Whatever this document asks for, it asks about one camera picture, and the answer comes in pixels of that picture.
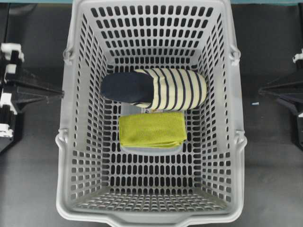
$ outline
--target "white clip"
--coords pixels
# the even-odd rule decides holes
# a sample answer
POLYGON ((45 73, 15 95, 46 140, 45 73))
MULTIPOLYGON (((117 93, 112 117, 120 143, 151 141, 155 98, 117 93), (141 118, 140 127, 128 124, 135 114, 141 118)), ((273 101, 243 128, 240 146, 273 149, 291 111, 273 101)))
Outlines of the white clip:
POLYGON ((232 61, 232 66, 237 66, 239 65, 240 62, 240 57, 241 57, 241 52, 235 45, 231 45, 231 50, 232 52, 229 55, 229 58, 232 61))
POLYGON ((11 93, 4 93, 2 90, 0 98, 0 107, 2 108, 3 105, 9 105, 9 110, 14 112, 14 115, 18 114, 14 105, 11 103, 11 93))
POLYGON ((297 53, 294 57, 293 57, 293 63, 295 63, 297 60, 303 60, 303 49, 301 49, 302 53, 297 53))
POLYGON ((71 49, 65 49, 63 51, 63 60, 65 62, 65 64, 67 65, 72 65, 72 51, 71 49))
POLYGON ((0 137, 12 138, 14 131, 10 129, 8 124, 0 124, 0 137))
POLYGON ((12 51, 18 51, 19 55, 18 58, 24 62, 24 54, 21 51, 21 45, 20 44, 12 44, 12 43, 7 43, 7 44, 1 44, 1 51, 4 53, 4 57, 6 60, 10 60, 11 57, 11 52, 12 51))

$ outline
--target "folded towel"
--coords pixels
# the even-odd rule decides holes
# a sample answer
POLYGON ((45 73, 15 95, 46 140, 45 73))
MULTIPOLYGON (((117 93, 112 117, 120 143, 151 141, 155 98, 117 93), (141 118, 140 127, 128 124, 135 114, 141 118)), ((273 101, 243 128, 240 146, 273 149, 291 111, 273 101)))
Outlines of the folded towel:
POLYGON ((187 139, 181 112, 142 113, 119 118, 121 146, 173 148, 187 139))

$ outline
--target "basket hole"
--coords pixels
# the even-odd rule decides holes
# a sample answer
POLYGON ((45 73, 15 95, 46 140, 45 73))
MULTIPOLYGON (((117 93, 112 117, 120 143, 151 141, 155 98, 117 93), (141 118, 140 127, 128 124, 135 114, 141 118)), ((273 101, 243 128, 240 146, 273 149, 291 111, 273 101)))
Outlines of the basket hole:
POLYGON ((213 8, 212 8, 212 7, 208 8, 207 13, 206 13, 206 16, 207 16, 207 17, 210 17, 211 14, 212 14, 212 12, 213 12, 213 8))
POLYGON ((99 8, 99 12, 102 17, 105 17, 105 11, 102 7, 99 8))

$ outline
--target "gray plastic basket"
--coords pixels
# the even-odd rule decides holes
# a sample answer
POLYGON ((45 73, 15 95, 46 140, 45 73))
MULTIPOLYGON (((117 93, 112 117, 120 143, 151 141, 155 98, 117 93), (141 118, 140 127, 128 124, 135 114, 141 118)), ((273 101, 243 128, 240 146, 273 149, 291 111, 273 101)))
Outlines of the gray plastic basket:
POLYGON ((227 0, 75 0, 64 52, 57 209, 115 227, 230 222, 242 211, 240 52, 227 0), (105 75, 168 67, 205 75, 204 104, 185 112, 178 154, 120 149, 121 104, 105 75))

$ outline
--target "laundry basket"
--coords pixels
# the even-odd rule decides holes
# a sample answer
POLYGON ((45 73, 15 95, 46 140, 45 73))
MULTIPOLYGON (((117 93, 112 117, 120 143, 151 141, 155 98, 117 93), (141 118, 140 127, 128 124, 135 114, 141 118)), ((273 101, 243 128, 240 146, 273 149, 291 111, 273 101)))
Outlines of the laundry basket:
POLYGON ((242 211, 243 111, 228 0, 75 0, 64 52, 57 209, 66 219, 114 227, 230 222, 242 211), (102 79, 134 69, 205 76, 204 104, 185 111, 178 154, 120 149, 123 105, 102 79))

